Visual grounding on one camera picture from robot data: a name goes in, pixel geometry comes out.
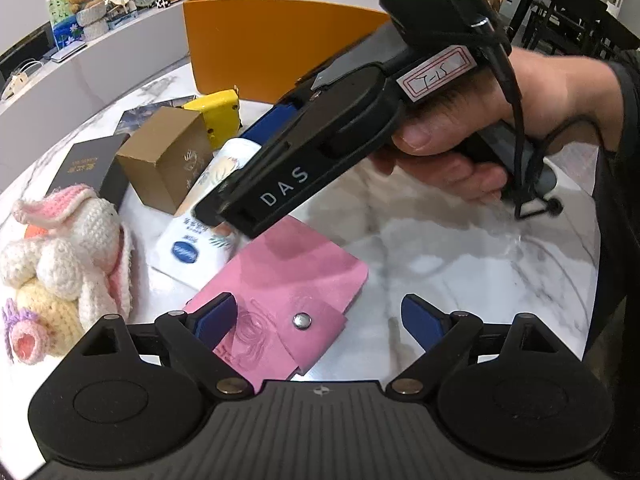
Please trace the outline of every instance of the orange box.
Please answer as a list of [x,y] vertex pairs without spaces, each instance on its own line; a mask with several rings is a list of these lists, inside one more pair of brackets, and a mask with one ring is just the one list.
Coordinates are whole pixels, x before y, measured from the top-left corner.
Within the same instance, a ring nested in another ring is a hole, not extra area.
[[389,19],[378,0],[188,0],[184,21],[198,91],[238,86],[277,102],[297,79]]

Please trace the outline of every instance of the pink bunny ear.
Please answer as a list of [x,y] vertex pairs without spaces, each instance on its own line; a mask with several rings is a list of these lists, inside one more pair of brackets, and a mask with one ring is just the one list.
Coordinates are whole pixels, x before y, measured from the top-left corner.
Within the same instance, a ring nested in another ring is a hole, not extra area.
[[14,218],[21,224],[53,229],[69,218],[82,202],[96,196],[95,191],[86,184],[65,187],[39,202],[16,201]]
[[115,300],[118,313],[126,321],[131,312],[130,272],[133,243],[129,230],[120,227],[120,253],[115,268],[109,275],[109,295]]

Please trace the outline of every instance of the black box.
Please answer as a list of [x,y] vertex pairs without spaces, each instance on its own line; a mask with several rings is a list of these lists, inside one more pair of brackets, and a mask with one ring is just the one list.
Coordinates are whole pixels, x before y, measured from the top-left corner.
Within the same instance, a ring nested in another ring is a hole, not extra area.
[[129,134],[120,134],[74,144],[47,194],[74,184],[87,184],[119,209],[129,181],[116,160],[116,153],[127,139]]

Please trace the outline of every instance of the blue oval logo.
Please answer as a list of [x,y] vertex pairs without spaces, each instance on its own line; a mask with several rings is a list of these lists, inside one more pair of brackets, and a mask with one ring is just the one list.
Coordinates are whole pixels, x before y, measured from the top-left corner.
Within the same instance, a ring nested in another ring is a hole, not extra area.
[[198,250],[187,242],[176,242],[171,248],[171,252],[185,264],[194,264],[198,259]]

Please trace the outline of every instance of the black chair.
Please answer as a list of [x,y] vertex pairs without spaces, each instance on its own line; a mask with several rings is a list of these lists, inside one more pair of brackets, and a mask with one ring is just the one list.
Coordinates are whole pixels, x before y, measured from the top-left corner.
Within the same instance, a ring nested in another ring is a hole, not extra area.
[[[600,0],[552,0],[542,18],[537,18],[536,31],[527,45],[535,50],[540,41],[565,54],[589,55],[594,48],[593,33],[598,20],[607,13]],[[558,20],[558,25],[551,21]]]
[[608,12],[600,19],[597,42],[593,55],[609,59],[618,50],[636,50],[640,47],[640,38],[620,23]]

